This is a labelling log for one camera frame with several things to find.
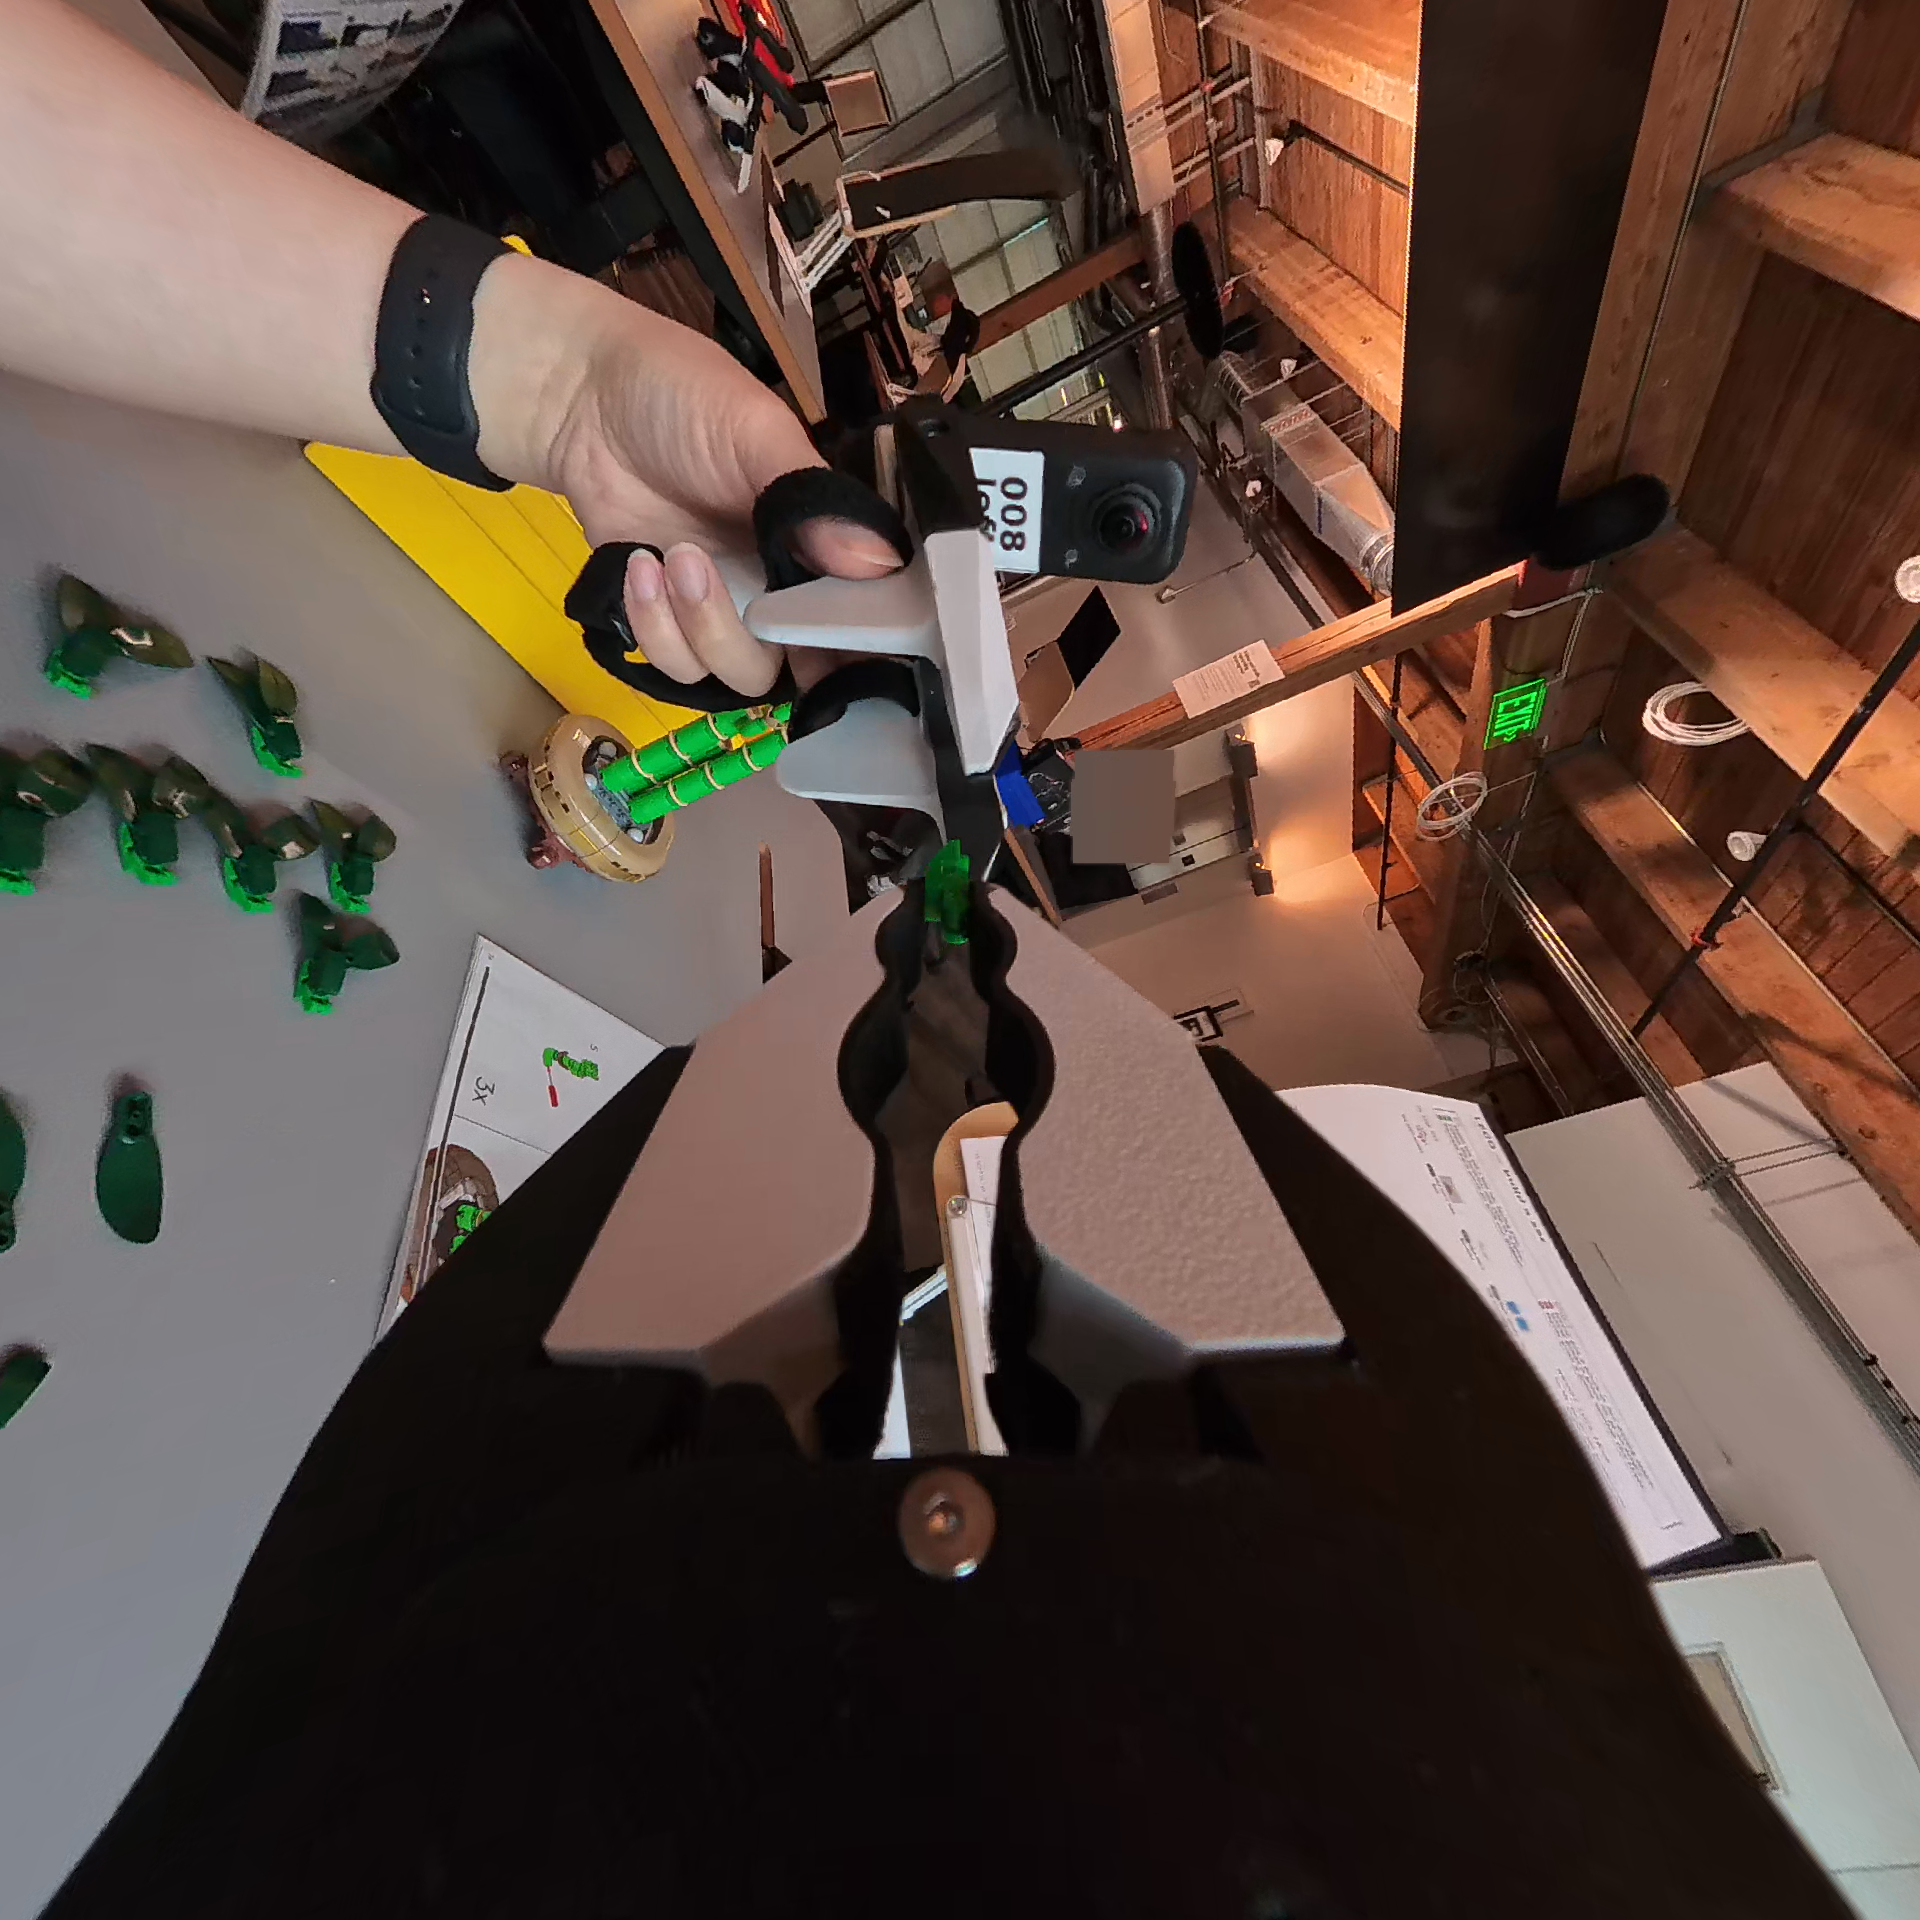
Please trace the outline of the group of lego leaf clusters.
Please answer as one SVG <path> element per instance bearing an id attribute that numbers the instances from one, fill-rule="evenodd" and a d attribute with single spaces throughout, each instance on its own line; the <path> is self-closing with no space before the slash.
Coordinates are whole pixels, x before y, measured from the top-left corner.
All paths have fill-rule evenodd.
<path id="1" fill-rule="evenodd" d="M 198 664 L 170 628 L 113 601 L 75 575 L 56 576 L 42 674 L 50 688 L 89 699 L 113 666 L 186 673 Z M 208 657 L 238 709 L 254 763 L 283 780 L 305 777 L 297 684 L 271 659 Z M 178 755 L 146 762 L 87 744 L 83 752 L 36 747 L 3 755 L 3 882 L 32 896 L 46 863 L 46 834 L 89 801 L 108 809 L 113 851 L 135 882 L 178 882 L 182 832 L 199 826 L 214 847 L 225 896 L 263 916 L 282 896 L 282 871 L 316 857 L 326 896 L 296 893 L 296 1001 L 322 1018 L 352 975 L 398 964 L 391 932 L 369 916 L 379 867 L 396 853 L 396 831 L 378 813 L 351 813 L 322 801 L 305 812 L 257 816 Z"/>

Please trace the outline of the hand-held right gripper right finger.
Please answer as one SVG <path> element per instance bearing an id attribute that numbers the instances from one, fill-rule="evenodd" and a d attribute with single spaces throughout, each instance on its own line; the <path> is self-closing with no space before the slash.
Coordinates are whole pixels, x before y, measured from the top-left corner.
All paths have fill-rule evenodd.
<path id="1" fill-rule="evenodd" d="M 986 1256 L 986 1449 L 1073 1453 L 1129 1386 L 1338 1354 L 1210 1056 L 996 884 L 975 889 L 972 978 L 986 1074 L 1015 1111 Z"/>

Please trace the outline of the long wooden desk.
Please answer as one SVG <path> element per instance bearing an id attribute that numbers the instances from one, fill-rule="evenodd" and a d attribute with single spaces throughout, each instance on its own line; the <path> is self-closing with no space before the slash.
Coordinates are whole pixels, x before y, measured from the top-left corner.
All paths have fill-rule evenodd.
<path id="1" fill-rule="evenodd" d="M 736 159 L 696 91 L 705 73 L 696 36 L 706 4 L 592 3 L 591 10 L 598 83 L 716 306 L 729 314 L 756 371 L 787 388 L 809 425 L 823 423 L 812 306 L 784 289 L 767 219 L 767 177 L 756 164 L 751 188 L 736 188 Z"/>

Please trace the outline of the person's left hand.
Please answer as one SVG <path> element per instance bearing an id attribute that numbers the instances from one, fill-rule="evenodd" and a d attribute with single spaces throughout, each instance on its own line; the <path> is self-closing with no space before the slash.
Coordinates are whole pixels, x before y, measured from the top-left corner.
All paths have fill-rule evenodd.
<path id="1" fill-rule="evenodd" d="M 718 568 L 780 475 L 820 464 L 806 423 L 723 348 L 600 282 L 500 256 L 474 297 L 470 393 L 494 475 L 563 495 L 592 545 L 638 543 L 624 597 L 646 661 L 761 698 L 784 652 Z"/>

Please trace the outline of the metal air duct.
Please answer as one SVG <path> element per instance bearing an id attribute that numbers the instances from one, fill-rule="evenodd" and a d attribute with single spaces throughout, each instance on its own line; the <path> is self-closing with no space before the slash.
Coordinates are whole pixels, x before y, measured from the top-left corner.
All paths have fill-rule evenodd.
<path id="1" fill-rule="evenodd" d="M 1223 352 L 1212 377 L 1240 453 L 1267 484 L 1371 587 L 1394 589 L 1394 511 L 1371 466 L 1280 376 Z"/>

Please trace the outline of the printed instruction sheet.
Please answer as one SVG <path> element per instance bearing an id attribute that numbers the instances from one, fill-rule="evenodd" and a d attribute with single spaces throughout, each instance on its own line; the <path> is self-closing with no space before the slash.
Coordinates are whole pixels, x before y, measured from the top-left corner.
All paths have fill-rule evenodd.
<path id="1" fill-rule="evenodd" d="M 1647 1570 L 1727 1527 L 1483 1107 L 1318 1085 L 1282 1099 L 1452 1261 L 1556 1403 Z"/>

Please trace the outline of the unused black white gripper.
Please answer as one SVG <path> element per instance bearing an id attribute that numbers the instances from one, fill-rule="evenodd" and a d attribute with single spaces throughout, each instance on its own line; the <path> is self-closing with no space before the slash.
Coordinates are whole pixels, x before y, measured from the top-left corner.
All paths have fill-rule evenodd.
<path id="1" fill-rule="evenodd" d="M 784 42 L 777 10 L 763 3 L 727 3 L 720 17 L 703 17 L 696 45 L 705 73 L 694 83 L 711 127 L 734 168 L 744 196 L 755 177 L 767 115 L 796 135 L 807 130 L 807 111 L 796 85 L 796 57 Z"/>

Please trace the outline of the lego instruction booklet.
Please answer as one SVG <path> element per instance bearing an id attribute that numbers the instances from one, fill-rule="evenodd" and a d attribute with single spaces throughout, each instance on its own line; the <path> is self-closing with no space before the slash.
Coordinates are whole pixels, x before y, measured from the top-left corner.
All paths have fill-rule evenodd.
<path id="1" fill-rule="evenodd" d="M 660 1051 L 478 938 L 375 1331 Z"/>

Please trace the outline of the person's left forearm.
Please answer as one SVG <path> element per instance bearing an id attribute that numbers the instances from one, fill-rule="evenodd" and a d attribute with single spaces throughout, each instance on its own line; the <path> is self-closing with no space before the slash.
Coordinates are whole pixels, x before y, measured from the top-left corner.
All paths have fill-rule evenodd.
<path id="1" fill-rule="evenodd" d="M 68 4 L 4 3 L 3 365 L 372 453 L 378 308 L 417 213 Z"/>

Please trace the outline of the white paper notice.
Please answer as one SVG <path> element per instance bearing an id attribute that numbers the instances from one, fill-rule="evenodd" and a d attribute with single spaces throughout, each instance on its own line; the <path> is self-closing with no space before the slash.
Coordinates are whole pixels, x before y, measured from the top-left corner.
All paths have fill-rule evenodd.
<path id="1" fill-rule="evenodd" d="M 1185 717 L 1203 717 L 1282 680 L 1275 652 L 1267 642 L 1251 642 L 1178 677 L 1174 696 Z"/>

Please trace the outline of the hanging printed tag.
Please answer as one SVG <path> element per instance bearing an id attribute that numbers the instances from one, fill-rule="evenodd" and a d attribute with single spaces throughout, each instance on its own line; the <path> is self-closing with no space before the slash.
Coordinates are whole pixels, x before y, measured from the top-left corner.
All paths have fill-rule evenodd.
<path id="1" fill-rule="evenodd" d="M 463 3 L 263 3 L 240 113 L 316 151 L 385 105 L 463 10 Z"/>

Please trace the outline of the lego bamboo model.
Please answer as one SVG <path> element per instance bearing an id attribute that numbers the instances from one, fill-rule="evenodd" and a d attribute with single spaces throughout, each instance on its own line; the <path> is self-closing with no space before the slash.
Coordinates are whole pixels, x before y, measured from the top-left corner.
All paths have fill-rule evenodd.
<path id="1" fill-rule="evenodd" d="M 783 757 L 792 709 L 776 703 L 703 712 L 641 746 L 610 722 L 564 713 L 532 752 L 508 752 L 497 763 L 530 812 L 527 865 L 570 865 L 618 882 L 654 879 L 681 812 Z"/>

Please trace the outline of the black floor lamp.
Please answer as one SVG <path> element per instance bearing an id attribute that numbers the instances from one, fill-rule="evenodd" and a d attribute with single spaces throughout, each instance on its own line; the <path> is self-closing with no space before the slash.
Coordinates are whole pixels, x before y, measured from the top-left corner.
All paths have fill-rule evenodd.
<path id="1" fill-rule="evenodd" d="M 1116 284 L 1135 267 L 1154 267 L 1169 282 L 1169 297 L 1153 301 L 1123 328 L 1089 339 L 1082 348 L 1052 365 L 1022 377 L 975 407 L 976 417 L 1014 417 L 1028 401 L 1089 372 L 1118 352 L 1143 345 L 1156 330 L 1185 325 L 1191 345 L 1204 362 L 1223 352 L 1225 320 L 1210 248 L 1193 224 L 1131 221 L 1113 241 L 1095 248 L 1055 274 L 1022 289 L 1008 301 L 992 306 L 976 337 L 976 362 L 986 349 L 1004 345 L 1022 330 Z"/>

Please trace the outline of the yellow plastic bin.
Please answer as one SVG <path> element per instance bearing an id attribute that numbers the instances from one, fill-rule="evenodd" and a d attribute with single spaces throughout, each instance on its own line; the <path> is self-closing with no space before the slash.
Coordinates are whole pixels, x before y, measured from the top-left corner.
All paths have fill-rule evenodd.
<path id="1" fill-rule="evenodd" d="M 318 442 L 305 443 L 305 458 L 564 712 L 598 715 L 636 744 L 694 721 L 678 696 L 648 696 L 591 661 L 563 613 L 591 557 L 563 497 L 489 495 L 408 458 Z"/>

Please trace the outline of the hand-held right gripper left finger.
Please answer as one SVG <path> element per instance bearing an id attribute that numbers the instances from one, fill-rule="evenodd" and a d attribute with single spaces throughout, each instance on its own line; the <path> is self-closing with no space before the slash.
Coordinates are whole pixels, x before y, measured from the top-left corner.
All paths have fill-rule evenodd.
<path id="1" fill-rule="evenodd" d="M 544 1335 L 552 1361 L 761 1386 L 806 1451 L 876 1453 L 905 1296 L 881 1116 L 923 943 L 907 884 L 700 1035 Z"/>

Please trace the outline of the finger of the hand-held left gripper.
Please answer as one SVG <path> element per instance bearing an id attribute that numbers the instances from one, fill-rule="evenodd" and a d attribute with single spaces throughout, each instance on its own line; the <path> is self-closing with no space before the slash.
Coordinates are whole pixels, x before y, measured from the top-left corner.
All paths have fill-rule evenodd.
<path id="1" fill-rule="evenodd" d="M 936 617 L 920 667 L 936 801 L 945 840 L 960 847 L 972 881 L 983 882 L 1006 828 L 995 768 L 1019 724 L 1015 661 L 986 535 L 927 535 L 922 557 Z"/>

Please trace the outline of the black wristband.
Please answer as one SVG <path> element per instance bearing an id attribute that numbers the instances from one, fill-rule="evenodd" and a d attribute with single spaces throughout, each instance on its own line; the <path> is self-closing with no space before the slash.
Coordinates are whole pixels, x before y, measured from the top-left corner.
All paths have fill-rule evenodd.
<path id="1" fill-rule="evenodd" d="M 470 356 L 482 276 L 511 244 L 440 213 L 401 235 L 375 315 L 370 399 L 401 450 L 482 491 L 511 481 L 481 458 Z"/>

